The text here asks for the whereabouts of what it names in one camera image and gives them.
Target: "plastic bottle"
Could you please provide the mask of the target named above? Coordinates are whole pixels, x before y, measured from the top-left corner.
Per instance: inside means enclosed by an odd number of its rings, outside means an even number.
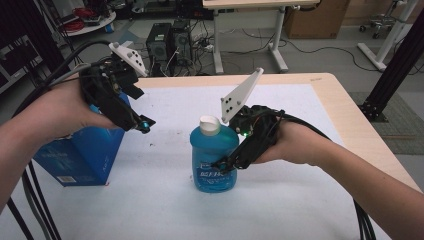
[[[211,164],[228,156],[239,145],[237,133],[221,125],[213,116],[202,116],[200,125],[190,135],[193,179],[196,187],[207,193],[218,193],[232,189],[237,180],[237,171],[225,175]]]

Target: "gray floor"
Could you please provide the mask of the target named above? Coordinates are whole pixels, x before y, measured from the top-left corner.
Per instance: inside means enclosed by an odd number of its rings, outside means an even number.
[[[84,41],[95,39],[119,41],[120,43],[131,40],[136,43],[136,48],[144,48],[145,34],[140,36],[137,32],[128,31],[129,28],[135,26],[134,24],[142,24],[140,21],[143,20],[133,22],[125,20],[116,21],[114,33],[108,34],[98,30],[82,36],[73,37],[74,45],[78,46]],[[205,25],[210,36],[213,34],[211,31],[211,29],[213,29],[212,24],[211,22],[206,22]],[[200,36],[202,33],[206,34],[204,29],[197,28],[196,31],[196,33],[192,34],[193,36]],[[372,31],[360,33],[358,27],[343,27],[337,39],[290,40],[290,42],[304,51],[313,51],[323,47],[342,48],[354,55],[358,65],[366,69],[374,70],[373,65],[356,47],[358,42],[363,42],[367,44],[372,51],[375,53],[378,52],[385,36],[383,34],[381,39],[372,39],[372,33]],[[222,39],[221,50],[224,51],[222,59],[225,74],[249,74],[256,67],[264,68],[265,74],[278,73],[278,69],[266,49],[249,54],[230,53],[230,51],[243,52],[262,48],[266,45],[271,35],[272,31],[270,29],[237,29],[220,32]],[[282,38],[287,40],[284,32]],[[353,64],[352,56],[341,50],[323,49],[316,53],[301,53],[291,43],[287,42],[287,44],[284,45],[285,42],[282,41],[279,49],[289,67],[288,73],[329,72],[337,77],[348,92],[369,92],[373,89],[381,76],[381,73],[378,71],[366,71],[358,68]],[[103,46],[94,46],[83,52],[80,56],[84,61],[92,62],[106,56],[108,52],[109,51]],[[64,48],[63,54],[66,56],[68,53],[69,49]],[[392,52],[388,54],[385,62],[388,62],[391,56]],[[212,55],[203,55],[201,61],[203,72],[214,74]],[[424,59],[421,58],[417,66],[421,66],[423,63]],[[0,95],[0,123],[10,118],[20,101],[22,101],[31,89],[32,86],[30,81],[23,79]],[[424,119],[424,105],[422,104],[424,102],[423,92],[423,73],[406,77],[397,91],[422,119]],[[424,190],[424,176],[422,174],[422,170],[424,170],[424,156],[397,155],[397,158],[411,174],[420,188]]]

